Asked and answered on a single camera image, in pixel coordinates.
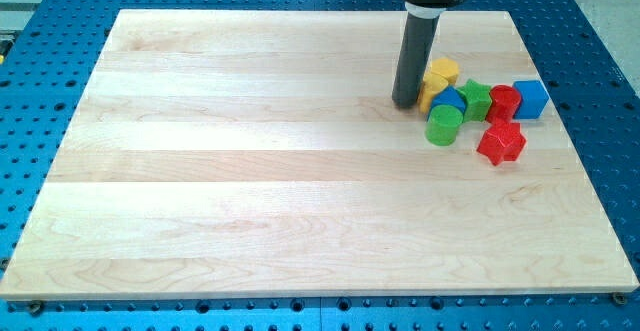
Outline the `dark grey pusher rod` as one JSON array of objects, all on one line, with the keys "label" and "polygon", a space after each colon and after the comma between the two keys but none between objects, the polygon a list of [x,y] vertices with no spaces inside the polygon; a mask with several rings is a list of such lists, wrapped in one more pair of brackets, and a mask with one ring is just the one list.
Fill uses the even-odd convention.
[{"label": "dark grey pusher rod", "polygon": [[417,103],[438,21],[438,17],[407,15],[392,90],[397,108],[409,109]]}]

